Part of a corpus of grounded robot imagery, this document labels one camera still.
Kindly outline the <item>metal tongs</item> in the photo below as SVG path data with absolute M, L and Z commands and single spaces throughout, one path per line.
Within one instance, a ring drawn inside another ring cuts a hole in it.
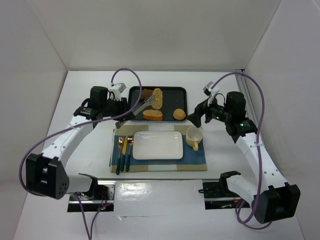
M 135 109 L 133 109 L 132 111 L 134 112 L 135 116 L 137 116 L 141 111 L 143 111 L 145 108 L 151 106 L 152 104 L 155 103 L 155 96 L 151 95 L 150 97 L 148 97 L 147 99 L 145 99 L 143 102 L 141 102 Z M 124 122 L 120 122 L 117 121 L 115 123 L 115 127 L 117 129 L 120 129 L 126 122 L 128 121 L 124 121 Z

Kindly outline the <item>long bread slice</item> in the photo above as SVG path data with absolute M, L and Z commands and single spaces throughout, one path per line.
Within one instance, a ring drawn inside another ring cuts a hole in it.
M 163 92 L 160 88 L 155 88 L 152 92 L 152 95 L 155 97 L 155 103 L 152 104 L 152 107 L 156 110 L 160 110 L 163 106 Z

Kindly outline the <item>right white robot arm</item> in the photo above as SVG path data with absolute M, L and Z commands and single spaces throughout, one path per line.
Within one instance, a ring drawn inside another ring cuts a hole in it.
M 224 172 L 218 181 L 219 191 L 241 197 L 260 224 L 293 217 L 301 191 L 297 185 L 289 184 L 260 142 L 255 123 L 246 116 L 244 95 L 231 91 L 226 95 L 224 105 L 218 105 L 214 97 L 209 97 L 195 107 L 187 120 L 200 128 L 202 117 L 206 123 L 217 120 L 225 124 L 226 132 L 244 154 L 257 179 L 254 185 L 238 171 Z

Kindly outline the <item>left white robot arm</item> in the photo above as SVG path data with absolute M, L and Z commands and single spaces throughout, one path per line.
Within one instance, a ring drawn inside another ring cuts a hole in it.
M 67 128 L 55 141 L 41 153 L 31 153 L 26 158 L 26 189 L 29 192 L 57 200 L 66 194 L 93 194 L 98 185 L 96 177 L 85 173 L 69 176 L 65 167 L 73 152 L 99 121 L 108 117 L 119 121 L 129 114 L 127 99 L 122 97 L 125 89 L 124 83 L 111 88 L 91 88 L 89 98 L 75 110 Z

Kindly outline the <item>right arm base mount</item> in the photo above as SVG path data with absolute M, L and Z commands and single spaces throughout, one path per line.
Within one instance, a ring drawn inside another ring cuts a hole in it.
M 234 209 L 242 202 L 235 193 L 223 193 L 217 181 L 203 181 L 198 193 L 203 195 L 206 210 Z

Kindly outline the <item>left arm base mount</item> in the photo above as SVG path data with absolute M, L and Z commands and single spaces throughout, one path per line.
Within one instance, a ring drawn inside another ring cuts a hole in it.
M 101 209 L 102 212 L 114 211 L 116 182 L 113 180 L 98 180 L 97 189 L 93 196 L 78 193 L 84 212 L 96 212 Z

